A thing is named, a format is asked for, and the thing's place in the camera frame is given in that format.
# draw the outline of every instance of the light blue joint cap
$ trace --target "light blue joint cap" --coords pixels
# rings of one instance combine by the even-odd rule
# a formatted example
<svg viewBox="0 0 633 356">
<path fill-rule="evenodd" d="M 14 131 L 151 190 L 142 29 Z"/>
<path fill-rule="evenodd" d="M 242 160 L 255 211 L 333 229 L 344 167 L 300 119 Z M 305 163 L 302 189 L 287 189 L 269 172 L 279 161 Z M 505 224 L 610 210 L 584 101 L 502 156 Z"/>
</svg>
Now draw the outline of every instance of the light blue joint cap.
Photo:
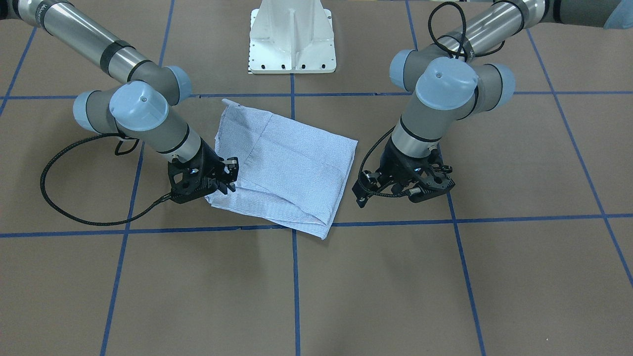
<svg viewBox="0 0 633 356">
<path fill-rule="evenodd" d="M 499 74 L 501 74 L 501 98 L 497 105 L 492 108 L 496 109 L 510 101 L 510 98 L 514 95 L 514 90 L 517 88 L 517 80 L 512 70 L 507 66 L 498 63 L 491 63 L 491 65 L 497 68 Z"/>
<path fill-rule="evenodd" d="M 411 52 L 413 52 L 412 49 L 403 49 L 398 52 L 394 59 L 391 60 L 391 65 L 389 66 L 389 78 L 391 78 L 391 82 L 398 88 L 404 90 L 406 90 L 404 88 L 404 64 Z"/>
<path fill-rule="evenodd" d="M 88 131 L 98 133 L 94 129 L 94 127 L 92 127 L 90 121 L 88 121 L 88 113 L 85 109 L 85 107 L 88 105 L 88 97 L 94 92 L 95 91 L 85 91 L 77 96 L 73 104 L 73 116 L 75 117 L 75 121 L 77 121 L 79 126 L 85 128 Z"/>
<path fill-rule="evenodd" d="M 165 97 L 141 81 L 129 82 L 115 91 L 109 109 L 118 124 L 132 131 L 155 129 L 169 114 Z"/>
<path fill-rule="evenodd" d="M 479 76 L 461 60 L 436 58 L 429 63 L 415 84 L 415 94 L 429 108 L 453 110 L 461 107 L 475 93 Z"/>
<path fill-rule="evenodd" d="M 633 27 L 633 0 L 622 0 L 605 22 L 606 29 L 630 29 Z"/>
<path fill-rule="evenodd" d="M 191 79 L 180 67 L 168 65 L 167 68 L 172 71 L 173 75 L 176 77 L 176 81 L 178 82 L 178 88 L 180 89 L 180 98 L 178 99 L 178 103 L 176 103 L 176 105 L 178 105 L 191 95 Z"/>
</svg>

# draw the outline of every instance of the blue grid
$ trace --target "blue grid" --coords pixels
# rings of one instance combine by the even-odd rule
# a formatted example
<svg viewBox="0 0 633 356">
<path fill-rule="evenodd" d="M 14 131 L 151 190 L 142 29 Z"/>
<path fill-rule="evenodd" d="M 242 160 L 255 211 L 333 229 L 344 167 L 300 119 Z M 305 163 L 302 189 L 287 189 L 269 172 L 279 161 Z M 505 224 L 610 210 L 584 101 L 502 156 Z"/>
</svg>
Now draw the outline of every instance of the blue grid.
<svg viewBox="0 0 633 356">
<path fill-rule="evenodd" d="M 404 0 L 406 5 L 407 17 L 410 24 L 411 36 L 413 40 L 414 48 L 417 49 L 417 40 L 415 35 L 415 29 L 413 26 L 413 19 L 411 17 L 411 10 L 409 5 L 410 0 Z M 169 32 L 172 22 L 173 8 L 175 5 L 175 0 L 171 0 L 170 9 L 168 14 L 167 25 L 165 28 L 165 36 L 163 38 L 163 45 L 161 48 L 159 65 L 162 66 L 163 58 L 165 55 L 166 46 L 168 43 Z M 23 65 L 24 59 L 28 53 L 28 50 L 31 46 L 33 38 L 35 36 L 37 29 L 33 29 L 31 35 L 27 41 L 25 49 L 20 57 L 20 61 L 15 69 L 13 74 L 13 78 L 9 84 L 9 87 L 4 96 L 0 96 L 1 105 L 0 105 L 0 116 L 2 115 L 4 108 L 9 100 L 47 100 L 47 99 L 75 99 L 76 96 L 12 96 L 11 91 L 16 82 L 18 74 L 20 73 L 20 69 Z M 339 222 L 334 223 L 332 226 L 334 227 L 361 227 L 361 226 L 408 226 L 408 225 L 435 225 L 435 224 L 451 224 L 454 228 L 455 238 L 458 245 L 458 250 L 461 259 L 461 266 L 464 273 L 465 283 L 467 287 L 468 298 L 470 300 L 473 321 L 475 323 L 475 328 L 477 332 L 477 338 L 479 341 L 479 347 L 482 356 L 486 355 L 486 348 L 484 345 L 484 338 L 482 335 L 482 331 L 479 324 L 479 317 L 477 315 L 477 307 L 475 304 L 475 297 L 472 292 L 472 287 L 470 284 L 470 278 L 468 275 L 468 266 L 465 258 L 465 253 L 463 251 L 463 246 L 461 243 L 461 237 L 459 232 L 460 224 L 480 224 L 480 223 L 497 223 L 497 222 L 527 222 L 527 221 L 551 221 L 551 220 L 586 220 L 586 219 L 601 219 L 604 221 L 605 226 L 609 232 L 613 245 L 616 249 L 616 252 L 620 258 L 622 263 L 622 267 L 624 268 L 627 277 L 629 278 L 629 282 L 631 286 L 633 286 L 633 276 L 630 272 L 629 266 L 627 265 L 626 259 L 620 249 L 617 238 L 613 233 L 613 230 L 610 225 L 610 219 L 631 219 L 633 218 L 633 213 L 617 213 L 617 214 L 607 214 L 602 206 L 598 193 L 594 187 L 591 176 L 589 175 L 589 171 L 584 163 L 584 159 L 581 155 L 580 149 L 578 148 L 575 138 L 573 136 L 572 130 L 568 124 L 567 118 L 563 111 L 562 105 L 558 99 L 559 95 L 609 95 L 609 94 L 633 94 L 633 91 L 556 91 L 552 85 L 552 82 L 549 78 L 548 71 L 543 63 L 541 55 L 539 54 L 538 48 L 534 42 L 532 34 L 530 30 L 526 30 L 528 37 L 532 43 L 532 47 L 537 55 L 539 63 L 541 64 L 541 68 L 545 75 L 545 78 L 549 84 L 550 91 L 516 91 L 516 95 L 552 95 L 556 101 L 556 105 L 560 112 L 561 118 L 565 124 L 567 129 L 569 138 L 574 147 L 574 150 L 578 156 L 579 162 L 582 165 L 583 171 L 585 173 L 586 179 L 589 183 L 591 191 L 596 200 L 596 204 L 598 205 L 600 214 L 588 214 L 588 215 L 551 215 L 551 216 L 530 216 L 530 217 L 495 217 L 495 218 L 480 218 L 480 219 L 458 219 L 454 212 L 453 202 L 451 195 L 447 195 L 447 201 L 449 210 L 451 212 L 451 219 L 437 219 L 437 220 L 404 220 L 404 221 L 373 221 L 373 222 Z M 247 97 L 290 97 L 291 99 L 291 118 L 295 119 L 295 99 L 296 97 L 322 97 L 322 96 L 407 96 L 410 95 L 408 92 L 338 92 L 338 93 L 295 93 L 295 78 L 294 75 L 290 75 L 290 84 L 291 84 L 291 92 L 290 93 L 269 93 L 269 94 L 260 94 L 260 93 L 240 93 L 240 94 L 192 94 L 192 98 L 247 98 Z M 137 170 L 134 180 L 134 186 L 132 189 L 132 196 L 130 198 L 130 208 L 128 211 L 128 218 L 130 218 L 134 211 L 134 203 L 137 193 L 137 188 L 139 184 L 139 179 L 141 176 L 141 167 L 143 164 L 143 152 L 144 152 L 144 144 L 141 147 L 141 153 L 139 155 L 139 161 L 137 164 Z M 119 259 L 116 268 L 116 276 L 112 289 L 112 296 L 110 301 L 110 306 L 108 309 L 108 317 L 106 320 L 106 325 L 104 329 L 103 342 L 101 345 L 101 356 L 106 354 L 106 349 L 108 346 L 108 336 L 110 334 L 110 326 L 113 318 L 113 313 L 115 309 L 116 303 L 116 294 L 118 291 L 118 284 L 120 282 L 120 276 L 123 268 L 123 261 L 125 257 L 125 249 L 127 246 L 128 237 L 132 234 L 156 234 L 156 233 L 185 233 L 185 232 L 205 232 L 205 231 L 237 231 L 237 230 L 260 230 L 260 229 L 288 229 L 284 226 L 280 225 L 262 225 L 262 226 L 221 226 L 221 227 L 182 227 L 182 228 L 168 228 L 168 229 L 131 229 L 130 223 L 128 223 L 124 229 L 119 230 L 103 230 L 103 231 L 48 231 L 48 232 L 15 232 L 15 233 L 0 233 L 0 238 L 34 238 L 34 237 L 56 237 L 56 236 L 95 236 L 95 235 L 123 235 L 122 244 L 119 254 Z M 293 280 L 294 280 L 294 311 L 295 311 L 295 349 L 296 355 L 301 354 L 301 332 L 300 332 L 300 305 L 299 305 L 299 268 L 298 268 L 298 248 L 297 248 L 297 231 L 295 229 L 290 229 L 292 234 L 292 259 L 293 259 Z"/>
</svg>

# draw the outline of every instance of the folded towel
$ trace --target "folded towel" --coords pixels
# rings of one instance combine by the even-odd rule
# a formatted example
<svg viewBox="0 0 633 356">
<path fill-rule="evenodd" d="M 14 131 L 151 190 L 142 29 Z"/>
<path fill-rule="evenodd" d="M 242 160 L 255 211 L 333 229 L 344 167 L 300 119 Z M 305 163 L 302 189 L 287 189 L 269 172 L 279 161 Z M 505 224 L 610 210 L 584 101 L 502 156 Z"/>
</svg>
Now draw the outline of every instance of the folded towel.
<svg viewBox="0 0 633 356">
<path fill-rule="evenodd" d="M 263 217 L 325 239 L 343 196 L 355 140 L 269 111 L 222 102 L 215 151 L 236 156 L 236 191 L 207 195 L 214 207 Z"/>
</svg>

